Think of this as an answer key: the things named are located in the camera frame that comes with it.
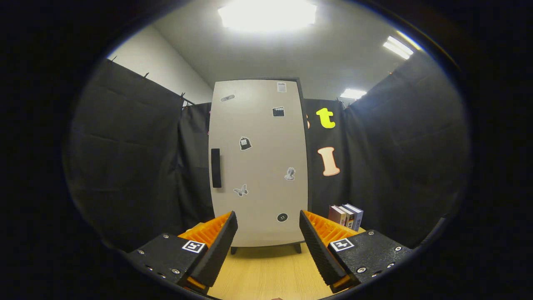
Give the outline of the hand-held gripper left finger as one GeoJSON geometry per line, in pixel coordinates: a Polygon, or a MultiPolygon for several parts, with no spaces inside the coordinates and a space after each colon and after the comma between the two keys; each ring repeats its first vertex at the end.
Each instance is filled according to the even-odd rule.
{"type": "Polygon", "coordinates": [[[177,292],[207,295],[238,230],[234,211],[179,235],[162,233],[125,254],[134,268],[177,292]]]}

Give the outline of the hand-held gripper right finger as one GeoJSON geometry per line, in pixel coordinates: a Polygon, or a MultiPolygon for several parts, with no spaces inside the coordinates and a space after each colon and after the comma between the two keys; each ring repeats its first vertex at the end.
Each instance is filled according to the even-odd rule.
{"type": "Polygon", "coordinates": [[[306,210],[299,213],[299,228],[332,293],[386,275],[413,254],[410,247],[376,230],[355,231],[306,210]]]}

